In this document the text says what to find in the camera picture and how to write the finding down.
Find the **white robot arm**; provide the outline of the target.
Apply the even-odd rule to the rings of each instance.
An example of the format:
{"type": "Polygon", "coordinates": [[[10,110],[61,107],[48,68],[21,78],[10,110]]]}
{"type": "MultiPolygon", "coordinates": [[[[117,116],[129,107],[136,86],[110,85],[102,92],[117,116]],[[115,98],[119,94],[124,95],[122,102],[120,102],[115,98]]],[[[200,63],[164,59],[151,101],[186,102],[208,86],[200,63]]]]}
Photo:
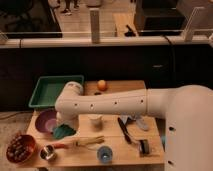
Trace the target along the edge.
{"type": "Polygon", "coordinates": [[[55,103],[62,119],[80,114],[147,115],[166,120],[164,171],[213,171],[213,90],[200,85],[85,96],[67,83],[55,103]]]}

